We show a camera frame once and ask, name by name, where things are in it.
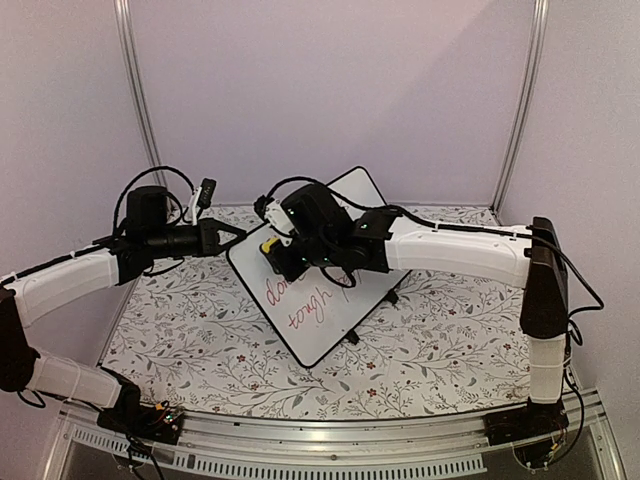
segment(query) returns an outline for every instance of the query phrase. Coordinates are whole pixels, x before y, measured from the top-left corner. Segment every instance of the purple wall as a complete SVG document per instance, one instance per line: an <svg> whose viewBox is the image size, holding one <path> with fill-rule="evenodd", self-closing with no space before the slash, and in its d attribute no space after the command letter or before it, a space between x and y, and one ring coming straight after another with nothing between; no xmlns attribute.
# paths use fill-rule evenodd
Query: purple wall
<svg viewBox="0 0 640 480"><path fill-rule="evenodd" d="M551 2L532 110L503 210L545 215L607 304L576 317L578 373L605 402L629 478L640 478L640 3ZM587 296L571 285L573 305Z"/></svg>
<svg viewBox="0 0 640 480"><path fill-rule="evenodd" d="M0 272L21 270L108 233L126 182L147 166L126 83L113 3L0 5ZM45 317L33 345L95 363L120 290ZM35 410L0 394L0 478L33 480L59 403Z"/></svg>
<svg viewBox="0 0 640 480"><path fill-rule="evenodd" d="M217 200L365 165L390 200L491 203L533 1L132 2L160 154Z"/></svg>

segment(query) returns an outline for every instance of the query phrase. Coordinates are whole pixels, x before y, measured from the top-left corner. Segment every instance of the yellow object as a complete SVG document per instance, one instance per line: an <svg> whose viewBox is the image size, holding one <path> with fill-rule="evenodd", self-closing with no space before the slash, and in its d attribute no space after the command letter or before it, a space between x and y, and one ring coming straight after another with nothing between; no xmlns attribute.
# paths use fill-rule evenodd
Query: yellow object
<svg viewBox="0 0 640 480"><path fill-rule="evenodd" d="M270 238L269 240L267 240L262 244L262 247L261 247L262 251L264 253L269 253L271 251L271 247L273 247L273 245L278 241L280 241L278 237Z"/></svg>

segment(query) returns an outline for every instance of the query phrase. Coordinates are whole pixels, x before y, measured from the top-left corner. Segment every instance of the black whiteboard edge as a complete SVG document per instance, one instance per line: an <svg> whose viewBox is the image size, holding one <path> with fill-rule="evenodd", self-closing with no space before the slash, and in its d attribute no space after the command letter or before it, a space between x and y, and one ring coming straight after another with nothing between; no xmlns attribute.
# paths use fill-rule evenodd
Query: black whiteboard edge
<svg viewBox="0 0 640 480"><path fill-rule="evenodd" d="M367 174L367 177L369 177L369 180L371 180L371 184L373 185L373 188L376 189L376 191L378 192L378 195L380 195L380 198L382 199L382 201L384 202L384 204L386 205L387 201L385 200L384 196L382 195L382 192L380 191L380 189L378 188L378 185L376 185L376 182L373 181L373 178L371 177L371 175L369 174L369 171L363 167L362 165L357 165L355 167L353 167L352 169L346 171L345 173L343 173L342 175L340 175L339 177L334 178L333 180L331 180L329 183L327 183L327 185L331 185L334 182L337 182L338 180L340 180L341 178L349 175L350 173L356 171L356 170L363 170L364 173ZM256 228L254 228L253 230L251 230L250 232L247 233L247 236L245 237L244 240L246 240L247 238L249 238L250 235L253 235L255 232L257 232L258 230L260 230L262 227L266 227L267 223L264 222L261 225L258 225ZM351 331L351 330L355 330L356 328L358 328L360 326L360 324L369 316L371 315L371 312L373 312L376 308L378 308L382 302L384 302L384 297L380 299L380 301L378 303L376 303L371 310L369 310L359 321L358 323L356 323L349 331L347 331L347 333L344 334L344 336L342 336L333 346L331 346L327 352L322 355L318 360L315 361L315 363L311 364L311 365L305 365L304 363L302 363L302 361L298 358L298 356L295 354L295 352L293 351L293 349L289 346L289 344L287 343L287 341L284 339L284 337L280 334L280 332L278 331L278 329L276 328L275 324L271 321L271 318L269 318L269 315L267 314L267 312L262 308L262 305L260 304L260 302L258 301L257 297L253 294L253 292L251 291L251 289L249 288L249 286L247 285L247 283L244 281L244 279L242 278L242 275L240 275L240 272L238 271L238 269L236 268L236 266L233 264L233 261L231 260L231 248L229 250L227 250L225 252L225 257L227 259L227 263L229 263L229 265L231 266L231 269L233 270L233 273L235 273L236 277L238 277L238 280L240 280L240 283L242 283L242 285L244 286L244 289L249 292L249 296L251 297L251 299L253 300L253 303L256 304L256 306L258 307L258 310L260 310L260 312L262 313L262 316L267 320L267 322L269 322L269 325L271 325L271 329L276 333L276 335L278 336L278 338L280 339L280 341L282 341L282 343L285 345L285 347L287 347L287 350L289 350L289 352L291 353L291 355L293 355L293 358L295 358L296 362L298 362L298 364L303 367L303 368L307 368L307 369L311 369L313 367L315 367L316 365L318 365L322 360L324 360L327 355L329 355L331 352L333 352L333 350L340 345L340 343L342 343L342 341L346 338L347 334ZM396 283L393 287L390 288L390 290L395 290L396 288L398 288L398 285L400 285L403 280L405 278L407 278L407 276L409 275L409 273L411 273L411 271L408 271L405 275L402 276L402 278L398 281L398 283Z"/></svg>

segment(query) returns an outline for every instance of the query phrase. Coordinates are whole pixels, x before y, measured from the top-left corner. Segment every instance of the robotic arm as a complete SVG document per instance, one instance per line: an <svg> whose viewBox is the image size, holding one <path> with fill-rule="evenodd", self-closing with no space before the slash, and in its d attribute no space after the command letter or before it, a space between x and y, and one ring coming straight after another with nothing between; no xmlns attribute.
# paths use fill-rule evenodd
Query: robotic arm
<svg viewBox="0 0 640 480"><path fill-rule="evenodd" d="M357 269L433 269L524 288L520 325L530 346L529 402L519 411L488 415L487 433L492 443L504 443L568 425L561 400L567 269L549 220L534 218L528 227L459 225L425 221L397 206L358 206L364 213L352 220L334 194L311 183L282 202L269 196L256 202L256 212L278 233L261 247L277 274L293 282L310 267L340 267L352 281L343 285L348 288Z"/></svg>
<svg viewBox="0 0 640 480"><path fill-rule="evenodd" d="M0 389L31 390L86 402L103 409L98 424L142 438L175 443L178 425L156 428L153 435L140 418L153 407L140 404L140 389L126 378L105 369L79 365L72 360L31 347L24 328L56 308L88 293L123 285L138 278L163 258L216 256L242 240L244 230L215 219L198 220L195 207L207 208L215 182L207 180L190 202L192 221L168 221L166 188L145 186L127 196L127 216L113 235L96 240L79 252L54 259L0 281ZM220 243L219 232L235 238Z"/></svg>

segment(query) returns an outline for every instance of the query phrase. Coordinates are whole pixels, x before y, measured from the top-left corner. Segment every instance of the floral pattern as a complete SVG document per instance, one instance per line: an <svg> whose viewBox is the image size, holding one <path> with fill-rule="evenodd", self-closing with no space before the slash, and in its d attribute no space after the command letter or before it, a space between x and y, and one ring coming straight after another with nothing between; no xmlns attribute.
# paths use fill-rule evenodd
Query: floral pattern
<svg viewBox="0 0 640 480"><path fill-rule="evenodd" d="M443 221L494 225L485 208L414 207ZM252 229L249 207L207 212ZM170 265L159 262L158 269ZM226 259L190 259L143 278L103 365L136 382L148 401L271 418L354 419L456 413L528 394L528 352L518 327L522 293L486 279L414 271L313 369L298 365Z"/></svg>

